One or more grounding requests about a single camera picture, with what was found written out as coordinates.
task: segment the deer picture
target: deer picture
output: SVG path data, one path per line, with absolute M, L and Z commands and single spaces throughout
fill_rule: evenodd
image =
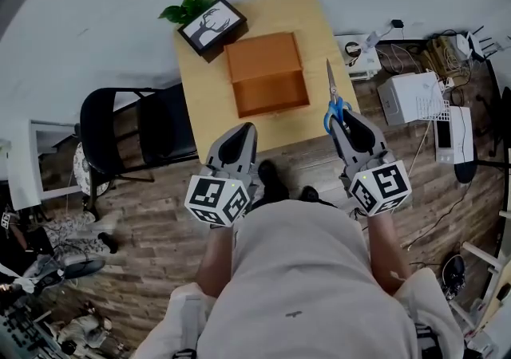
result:
M 229 23 L 231 21 L 230 18 L 228 18 L 224 24 L 222 26 L 220 26 L 218 29 L 214 29 L 213 27 L 215 26 L 216 22 L 213 22 L 211 25 L 208 25 L 209 23 L 209 17 L 212 16 L 216 11 L 218 11 L 220 9 L 210 9 L 208 10 L 206 13 L 204 13 L 202 15 L 202 21 L 200 22 L 199 24 L 199 29 L 194 33 L 192 34 L 192 36 L 190 37 L 190 40 L 193 41 L 193 43 L 199 47 L 204 47 L 204 45 L 202 44 L 202 42 L 200 42 L 200 37 L 208 32 L 208 31 L 214 31 L 215 33 L 222 33 L 225 29 L 227 29 L 229 27 Z

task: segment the orange box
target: orange box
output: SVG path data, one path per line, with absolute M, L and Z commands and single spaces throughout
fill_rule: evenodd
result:
M 246 38 L 225 53 L 240 118 L 309 105 L 293 33 Z

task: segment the box lid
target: box lid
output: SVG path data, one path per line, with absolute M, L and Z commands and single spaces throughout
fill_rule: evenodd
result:
M 246 38 L 225 46 L 233 83 L 302 70 L 293 33 Z

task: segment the green plant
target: green plant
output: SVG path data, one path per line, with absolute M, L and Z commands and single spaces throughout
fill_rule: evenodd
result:
M 211 7 L 215 0 L 183 0 L 181 6 L 169 6 L 159 18 L 166 18 L 171 23 L 187 24 L 196 16 Z

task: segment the scissors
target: scissors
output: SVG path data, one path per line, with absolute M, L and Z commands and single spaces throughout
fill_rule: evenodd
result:
M 330 132 L 330 119 L 335 116 L 337 120 L 342 123 L 343 122 L 343 108 L 346 106 L 351 111 L 351 105 L 349 102 L 344 101 L 337 94 L 337 86 L 335 85 L 334 74 L 332 73 L 332 68 L 330 66 L 330 62 L 327 59 L 327 72 L 328 72 L 328 83 L 330 90 L 330 102 L 328 102 L 328 110 L 325 114 L 325 118 L 323 120 L 323 126 L 329 135 Z

